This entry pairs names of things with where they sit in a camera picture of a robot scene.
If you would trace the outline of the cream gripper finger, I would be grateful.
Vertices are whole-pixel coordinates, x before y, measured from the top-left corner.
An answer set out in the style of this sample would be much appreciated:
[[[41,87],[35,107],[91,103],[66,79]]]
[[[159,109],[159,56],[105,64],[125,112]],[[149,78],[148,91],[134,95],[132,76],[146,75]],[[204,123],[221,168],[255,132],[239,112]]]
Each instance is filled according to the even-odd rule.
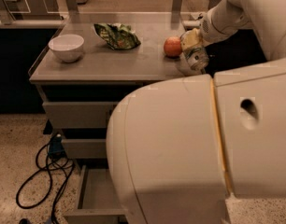
[[[183,51],[203,47],[203,38],[198,28],[185,32],[180,37],[180,44]]]

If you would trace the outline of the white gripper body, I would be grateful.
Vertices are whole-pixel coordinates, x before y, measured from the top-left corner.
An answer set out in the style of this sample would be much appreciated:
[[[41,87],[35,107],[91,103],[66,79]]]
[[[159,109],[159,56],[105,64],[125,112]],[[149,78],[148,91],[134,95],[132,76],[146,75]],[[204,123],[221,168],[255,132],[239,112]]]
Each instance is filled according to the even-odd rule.
[[[213,12],[207,12],[200,21],[200,35],[207,44],[222,42],[235,33],[234,29],[219,28],[214,22]]]

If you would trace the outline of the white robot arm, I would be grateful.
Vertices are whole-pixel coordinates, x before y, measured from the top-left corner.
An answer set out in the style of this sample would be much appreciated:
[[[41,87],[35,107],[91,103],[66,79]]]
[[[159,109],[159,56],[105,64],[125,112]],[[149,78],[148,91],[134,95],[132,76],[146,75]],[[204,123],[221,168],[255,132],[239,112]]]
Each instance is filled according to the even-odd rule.
[[[128,224],[222,224],[225,200],[286,198],[286,0],[221,0],[205,44],[250,27],[263,63],[154,83],[107,126],[107,161]]]

